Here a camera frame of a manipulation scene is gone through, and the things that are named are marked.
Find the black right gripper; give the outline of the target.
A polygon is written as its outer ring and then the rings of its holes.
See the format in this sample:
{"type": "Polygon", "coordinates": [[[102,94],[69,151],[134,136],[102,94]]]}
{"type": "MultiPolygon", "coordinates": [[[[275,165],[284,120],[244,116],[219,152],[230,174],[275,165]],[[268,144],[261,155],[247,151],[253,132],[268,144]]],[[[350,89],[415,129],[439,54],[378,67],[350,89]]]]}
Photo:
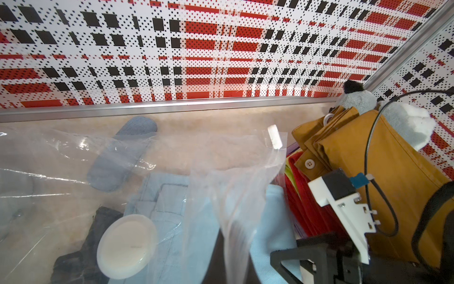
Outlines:
{"type": "Polygon", "coordinates": [[[454,237],[447,233],[442,240],[440,268],[431,273],[423,265],[371,255],[370,263],[359,260],[352,241],[334,233],[298,241],[295,249],[271,254],[271,266],[289,284],[299,284],[296,274],[284,266],[295,260],[313,276],[316,284],[451,284],[454,281],[454,237]]]}

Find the light blue garment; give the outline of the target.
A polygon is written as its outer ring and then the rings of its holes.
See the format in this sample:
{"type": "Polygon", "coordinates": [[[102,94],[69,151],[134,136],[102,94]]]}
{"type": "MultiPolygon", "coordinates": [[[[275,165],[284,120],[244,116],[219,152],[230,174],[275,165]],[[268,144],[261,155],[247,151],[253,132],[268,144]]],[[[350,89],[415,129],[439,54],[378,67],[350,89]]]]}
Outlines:
{"type": "MultiPolygon", "coordinates": [[[[125,207],[125,215],[140,214],[153,221],[158,245],[152,261],[136,275],[111,284],[199,284],[205,276],[219,233],[219,222],[209,199],[190,221],[186,215],[189,177],[167,173],[148,175],[125,207]]],[[[269,185],[250,255],[262,284],[283,284],[272,268],[270,254],[296,247],[293,223],[284,190],[269,185]]]]}

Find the brown trousers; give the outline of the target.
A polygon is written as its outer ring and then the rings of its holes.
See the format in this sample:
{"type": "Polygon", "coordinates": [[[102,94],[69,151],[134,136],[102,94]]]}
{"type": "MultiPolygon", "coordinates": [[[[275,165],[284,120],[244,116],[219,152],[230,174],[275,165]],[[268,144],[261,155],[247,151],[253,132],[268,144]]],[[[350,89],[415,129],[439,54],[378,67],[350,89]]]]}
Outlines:
{"type": "Polygon", "coordinates": [[[415,261],[411,238],[430,197],[448,178],[415,151],[376,110],[339,109],[329,124],[319,118],[292,132],[303,154],[296,162],[314,180],[335,169],[348,176],[369,173],[377,182],[360,189],[377,211],[381,232],[368,235],[374,253],[415,261]]]}

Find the clear plastic vacuum bag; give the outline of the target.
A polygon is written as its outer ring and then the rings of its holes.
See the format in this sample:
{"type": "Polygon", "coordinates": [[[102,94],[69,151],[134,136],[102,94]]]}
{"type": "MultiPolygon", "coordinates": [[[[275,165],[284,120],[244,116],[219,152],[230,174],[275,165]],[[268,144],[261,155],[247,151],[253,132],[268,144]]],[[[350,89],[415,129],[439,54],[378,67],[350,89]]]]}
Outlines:
{"type": "Polygon", "coordinates": [[[4,284],[246,284],[291,235],[285,133],[1,129],[4,284]]]}

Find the lime green trousers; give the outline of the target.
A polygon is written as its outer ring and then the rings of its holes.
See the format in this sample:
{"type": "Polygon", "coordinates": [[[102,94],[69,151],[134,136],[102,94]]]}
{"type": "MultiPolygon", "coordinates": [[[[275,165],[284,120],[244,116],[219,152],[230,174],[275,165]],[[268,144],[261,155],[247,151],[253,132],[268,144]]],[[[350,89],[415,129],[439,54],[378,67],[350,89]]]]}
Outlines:
{"type": "Polygon", "coordinates": [[[293,174],[292,168],[290,167],[290,163],[288,161],[286,162],[284,172],[285,172],[286,177],[292,184],[293,189],[297,188],[294,174],[293,174]]]}

